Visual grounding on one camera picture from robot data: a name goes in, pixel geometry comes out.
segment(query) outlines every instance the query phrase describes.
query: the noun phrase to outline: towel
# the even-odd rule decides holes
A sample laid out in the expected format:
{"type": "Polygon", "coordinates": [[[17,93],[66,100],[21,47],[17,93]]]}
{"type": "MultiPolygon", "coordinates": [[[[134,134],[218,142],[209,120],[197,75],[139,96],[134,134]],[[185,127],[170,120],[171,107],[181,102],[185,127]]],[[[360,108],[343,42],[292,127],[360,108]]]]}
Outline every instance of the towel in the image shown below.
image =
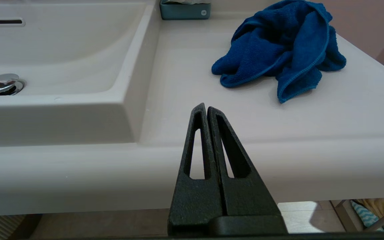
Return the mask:
{"type": "Polygon", "coordinates": [[[332,16],[321,3],[284,0],[236,29],[226,56],[213,64],[224,87],[235,87],[262,75],[276,76],[281,103],[316,88],[322,71],[346,65],[337,48],[332,16]]]}
{"type": "Polygon", "coordinates": [[[363,205],[378,218],[384,216],[384,198],[355,199],[355,201],[363,205]]]}
{"type": "MultiPolygon", "coordinates": [[[[358,214],[359,218],[361,218],[361,221],[365,227],[369,228],[371,225],[373,225],[375,222],[379,220],[379,218],[374,213],[369,211],[364,206],[361,206],[352,200],[350,202],[355,212],[358,214]]],[[[383,228],[379,228],[376,231],[384,231],[384,230],[383,228]]]]}

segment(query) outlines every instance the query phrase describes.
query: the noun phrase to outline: sink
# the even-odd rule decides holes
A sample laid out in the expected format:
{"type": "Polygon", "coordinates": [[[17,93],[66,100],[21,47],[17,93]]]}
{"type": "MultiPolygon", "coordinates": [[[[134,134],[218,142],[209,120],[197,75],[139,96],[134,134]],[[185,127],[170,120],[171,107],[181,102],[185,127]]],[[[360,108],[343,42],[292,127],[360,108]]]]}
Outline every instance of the sink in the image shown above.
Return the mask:
{"type": "Polygon", "coordinates": [[[0,21],[0,74],[26,82],[0,96],[0,146],[138,139],[160,24],[154,0],[0,1],[0,20],[9,20],[0,21]]]}

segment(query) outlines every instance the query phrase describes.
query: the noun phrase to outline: sink countertop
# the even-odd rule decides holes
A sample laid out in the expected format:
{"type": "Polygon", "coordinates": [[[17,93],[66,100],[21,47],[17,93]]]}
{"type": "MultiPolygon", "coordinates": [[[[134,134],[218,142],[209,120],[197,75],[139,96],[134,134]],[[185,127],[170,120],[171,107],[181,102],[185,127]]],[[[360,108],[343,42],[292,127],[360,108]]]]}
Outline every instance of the sink countertop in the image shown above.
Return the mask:
{"type": "Polygon", "coordinates": [[[0,214],[168,208],[201,102],[225,113],[276,201],[384,197],[384,66],[338,36],[347,65],[311,92],[281,105],[274,78],[224,88],[210,68],[243,19],[163,21],[138,143],[1,147],[0,214]]]}

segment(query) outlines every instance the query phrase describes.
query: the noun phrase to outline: sink overflow hole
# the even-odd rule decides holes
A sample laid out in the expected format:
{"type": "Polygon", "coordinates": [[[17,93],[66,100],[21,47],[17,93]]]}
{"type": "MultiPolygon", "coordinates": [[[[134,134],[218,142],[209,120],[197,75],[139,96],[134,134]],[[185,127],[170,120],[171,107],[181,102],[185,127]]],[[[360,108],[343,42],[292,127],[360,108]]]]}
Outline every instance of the sink overflow hole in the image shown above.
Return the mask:
{"type": "Polygon", "coordinates": [[[23,18],[0,18],[0,26],[25,26],[23,18]]]}

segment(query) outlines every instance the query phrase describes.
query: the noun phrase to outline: sink basin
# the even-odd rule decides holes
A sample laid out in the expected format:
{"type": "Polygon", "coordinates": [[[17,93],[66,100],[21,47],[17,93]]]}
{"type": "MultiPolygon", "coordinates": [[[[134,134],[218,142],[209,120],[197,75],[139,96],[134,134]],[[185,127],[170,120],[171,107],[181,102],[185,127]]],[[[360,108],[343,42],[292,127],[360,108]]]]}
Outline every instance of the sink basin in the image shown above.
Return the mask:
{"type": "Polygon", "coordinates": [[[0,146],[125,143],[140,135],[160,16],[153,0],[0,2],[0,146]]]}

